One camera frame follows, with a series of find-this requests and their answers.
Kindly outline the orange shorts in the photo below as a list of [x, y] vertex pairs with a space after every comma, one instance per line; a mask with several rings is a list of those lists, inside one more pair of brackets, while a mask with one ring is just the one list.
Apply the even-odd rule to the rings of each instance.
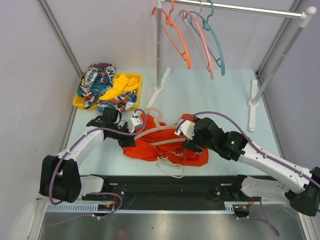
[[135, 137], [135, 146], [123, 147], [123, 154], [133, 159], [155, 162], [159, 157], [168, 159], [173, 164], [201, 167], [209, 162], [209, 151], [197, 154], [183, 148], [185, 138], [175, 134], [175, 126], [155, 131], [158, 126], [150, 114], [141, 117], [146, 120], [142, 136]]

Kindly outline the beige hanger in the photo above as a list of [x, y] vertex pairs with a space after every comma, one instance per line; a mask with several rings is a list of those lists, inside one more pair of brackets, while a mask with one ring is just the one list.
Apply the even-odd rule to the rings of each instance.
[[[142, 138], [143, 136], [150, 134], [150, 133], [154, 133], [154, 132], [159, 132], [159, 131], [164, 131], [164, 130], [175, 130], [176, 126], [175, 125], [166, 125], [166, 126], [161, 126], [160, 125], [160, 120], [162, 119], [163, 116], [163, 112], [160, 108], [154, 107], [154, 106], [149, 106], [147, 107], [144, 112], [146, 114], [155, 111], [158, 113], [158, 116], [155, 117], [153, 119], [153, 122], [155, 124], [154, 128], [148, 129], [148, 130], [144, 130], [142, 133], [139, 133], [138, 135], [136, 135], [134, 137], [135, 140], [138, 140], [140, 138]], [[153, 146], [159, 146], [159, 145], [164, 145], [164, 144], [171, 144], [171, 143], [182, 143], [186, 140], [185, 137], [182, 138], [173, 138], [173, 139], [168, 139], [168, 140], [163, 140], [163, 141], [156, 141], [151, 143], [151, 145]]]

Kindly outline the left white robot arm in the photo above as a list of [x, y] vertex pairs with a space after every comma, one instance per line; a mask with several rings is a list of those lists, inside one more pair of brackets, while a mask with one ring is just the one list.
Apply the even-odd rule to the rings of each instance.
[[101, 115], [86, 124], [75, 143], [56, 155], [47, 155], [42, 161], [39, 193], [48, 197], [52, 205], [73, 203], [88, 194], [94, 194], [100, 200], [107, 199], [111, 188], [104, 184], [103, 178], [92, 174], [82, 176], [79, 167], [106, 139], [116, 140], [120, 147], [135, 145], [134, 137], [143, 120], [136, 112], [124, 124], [121, 120], [119, 110], [107, 107]]

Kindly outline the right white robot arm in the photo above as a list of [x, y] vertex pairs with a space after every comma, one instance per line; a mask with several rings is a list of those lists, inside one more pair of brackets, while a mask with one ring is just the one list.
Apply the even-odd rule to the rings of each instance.
[[181, 120], [176, 135], [185, 136], [183, 148], [197, 154], [211, 150], [228, 161], [256, 168], [271, 180], [239, 175], [231, 196], [268, 198], [288, 203], [297, 212], [314, 217], [320, 209], [320, 169], [309, 169], [275, 156], [256, 145], [241, 129], [225, 132], [210, 118]]

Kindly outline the yellow shorts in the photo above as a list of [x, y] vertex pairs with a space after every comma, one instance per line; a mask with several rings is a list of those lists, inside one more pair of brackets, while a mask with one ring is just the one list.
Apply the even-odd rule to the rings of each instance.
[[124, 72], [113, 80], [111, 88], [107, 89], [104, 95], [99, 97], [100, 101], [110, 101], [124, 93], [137, 90], [139, 80], [136, 77], [128, 77]]

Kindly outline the comic print shorts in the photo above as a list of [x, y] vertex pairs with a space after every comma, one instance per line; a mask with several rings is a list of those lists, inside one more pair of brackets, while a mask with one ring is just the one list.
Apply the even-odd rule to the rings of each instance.
[[104, 95], [107, 89], [113, 86], [116, 74], [121, 73], [117, 73], [116, 66], [111, 63], [93, 63], [82, 74], [76, 94], [81, 97], [87, 97], [90, 100], [88, 103], [90, 106], [97, 101], [97, 98]]

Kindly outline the orange hanger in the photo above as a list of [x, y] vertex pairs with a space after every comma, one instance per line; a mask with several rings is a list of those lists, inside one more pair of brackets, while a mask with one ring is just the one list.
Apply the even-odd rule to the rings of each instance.
[[165, 0], [156, 0], [155, 6], [151, 10], [151, 15], [156, 19], [156, 53], [158, 55], [160, 54], [162, 34], [164, 34], [178, 55], [186, 63], [187, 69], [191, 69], [192, 62], [187, 43], [172, 17], [172, 13], [175, 10], [175, 3], [173, 0], [169, 0], [170, 9], [166, 11], [163, 7], [165, 2]]

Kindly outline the teal hanger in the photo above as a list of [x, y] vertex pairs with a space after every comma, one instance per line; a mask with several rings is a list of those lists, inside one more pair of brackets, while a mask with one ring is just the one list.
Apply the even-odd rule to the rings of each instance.
[[219, 56], [216, 57], [215, 54], [213, 53], [213, 51], [210, 49], [210, 47], [208, 45], [207, 45], [207, 49], [208, 49], [208, 52], [209, 52], [210, 56], [213, 58], [214, 62], [216, 63], [216, 65], [220, 68], [221, 76], [224, 76], [226, 74], [226, 65], [225, 65], [225, 59], [224, 59], [224, 55], [223, 55], [223, 50], [222, 50], [222, 47], [220, 45], [220, 41], [218, 39], [218, 36], [216, 35], [216, 33], [215, 33], [213, 27], [211, 26], [211, 24], [209, 23], [210, 17], [213, 16], [214, 11], [215, 11], [214, 2], [212, 0], [208, 0], [207, 2], [209, 2], [209, 6], [210, 6], [210, 9], [211, 9], [211, 13], [207, 17], [203, 17], [200, 12], [191, 11], [190, 13], [194, 14], [197, 18], [201, 19], [202, 29], [203, 30], [211, 33], [211, 35], [212, 35], [212, 37], [213, 37], [213, 39], [215, 41]]

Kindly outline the pink hanger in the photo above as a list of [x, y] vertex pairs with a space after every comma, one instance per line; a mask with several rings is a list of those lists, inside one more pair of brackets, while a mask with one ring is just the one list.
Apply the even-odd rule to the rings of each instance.
[[194, 15], [186, 10], [181, 9], [178, 14], [181, 17], [183, 24], [185, 25], [186, 29], [188, 30], [189, 34], [191, 35], [195, 46], [198, 50], [198, 53], [204, 63], [205, 69], [210, 74], [210, 79], [214, 79], [214, 68], [211, 61], [209, 49], [207, 47], [206, 38], [201, 30], [200, 25], [198, 24], [198, 17], [194, 17]]

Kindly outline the yellow plastic bin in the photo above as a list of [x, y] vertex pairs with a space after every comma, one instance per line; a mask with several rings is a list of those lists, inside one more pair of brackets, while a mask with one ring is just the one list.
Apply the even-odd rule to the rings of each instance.
[[117, 73], [112, 87], [92, 105], [88, 105], [89, 98], [78, 94], [74, 96], [72, 104], [79, 109], [97, 109], [99, 112], [105, 107], [113, 107], [121, 112], [134, 111], [140, 103], [142, 80], [142, 75], [138, 73]]

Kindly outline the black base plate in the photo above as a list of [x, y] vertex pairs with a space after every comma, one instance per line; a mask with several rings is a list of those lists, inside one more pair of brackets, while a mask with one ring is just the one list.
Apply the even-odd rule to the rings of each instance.
[[223, 210], [226, 202], [251, 204], [255, 198], [233, 189], [235, 176], [103, 176], [102, 189], [84, 201], [112, 201], [118, 194], [122, 210], [210, 211]]

